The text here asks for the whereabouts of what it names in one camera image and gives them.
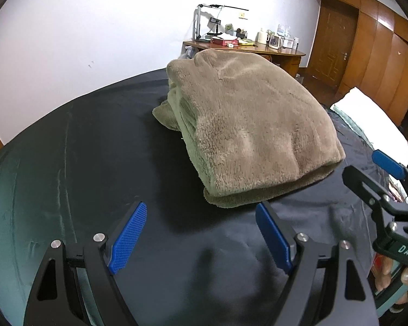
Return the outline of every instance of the folded blanket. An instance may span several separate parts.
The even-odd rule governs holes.
[[[181,131],[212,204],[277,197],[325,178],[345,157],[322,106],[259,55],[208,49],[166,72],[168,103],[153,114]]]

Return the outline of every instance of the metal screw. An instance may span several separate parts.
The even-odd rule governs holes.
[[[297,239],[299,241],[303,241],[303,242],[308,241],[308,235],[307,234],[299,233],[299,234],[296,235],[296,237],[297,237]]]
[[[342,240],[340,246],[345,250],[349,250],[351,248],[351,243],[347,240]]]
[[[97,243],[101,243],[105,239],[105,235],[103,233],[97,233],[94,235],[94,241]]]
[[[51,244],[50,244],[50,246],[51,246],[53,249],[57,249],[60,245],[61,245],[60,240],[53,240],[53,241],[51,242]]]

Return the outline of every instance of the wooden desk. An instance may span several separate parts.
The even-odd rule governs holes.
[[[192,46],[197,48],[198,51],[205,49],[227,50],[227,51],[241,51],[241,52],[253,52],[261,55],[274,64],[279,64],[280,67],[285,70],[290,76],[296,77],[296,73],[299,69],[299,63],[301,57],[305,56],[305,53],[297,51],[295,49],[281,48],[280,50],[272,49],[264,44],[258,44],[258,46],[235,46],[229,48],[218,44],[208,42],[196,42],[194,40],[183,42],[183,46]]]

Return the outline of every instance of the white kettle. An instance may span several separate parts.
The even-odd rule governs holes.
[[[268,32],[261,28],[261,30],[258,32],[257,43],[266,44],[268,41],[269,41]]]
[[[269,39],[269,47],[273,49],[281,49],[284,44],[283,37],[272,34]]]

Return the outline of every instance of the black bedsheet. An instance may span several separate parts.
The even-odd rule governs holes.
[[[136,195],[148,205],[147,224],[116,281],[139,325],[264,324],[286,276],[255,224],[255,205],[221,209],[204,200],[181,134],[151,115],[167,93],[164,70],[112,84],[61,106],[0,151],[0,308],[12,325],[23,323],[48,244],[106,231]],[[367,275],[375,227],[341,174],[354,164],[382,184],[386,177],[369,147],[329,115],[345,162],[272,206],[316,241],[351,241]]]

